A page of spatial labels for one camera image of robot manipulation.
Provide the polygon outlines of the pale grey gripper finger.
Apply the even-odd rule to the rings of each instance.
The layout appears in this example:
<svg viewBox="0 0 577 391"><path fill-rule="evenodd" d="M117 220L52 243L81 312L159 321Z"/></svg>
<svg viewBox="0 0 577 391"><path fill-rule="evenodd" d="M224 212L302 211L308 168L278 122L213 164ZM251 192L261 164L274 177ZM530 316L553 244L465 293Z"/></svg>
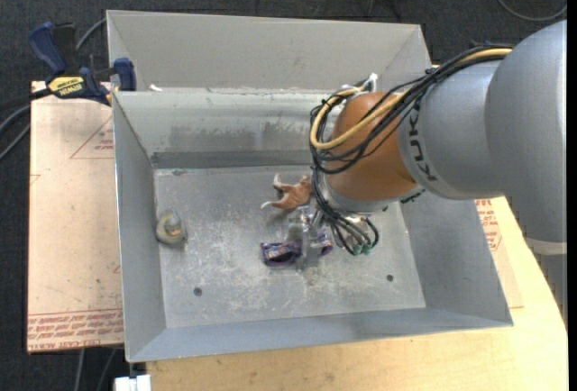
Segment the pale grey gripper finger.
<svg viewBox="0 0 577 391"><path fill-rule="evenodd" d="M304 255L305 220L303 213L298 210L288 218L288 240L295 244L298 255Z"/></svg>
<svg viewBox="0 0 577 391"><path fill-rule="evenodd" d="M322 245L318 239L315 226L309 222L302 222L297 236L297 243L300 246L297 269L305 271L308 268L316 267L320 259Z"/></svg>

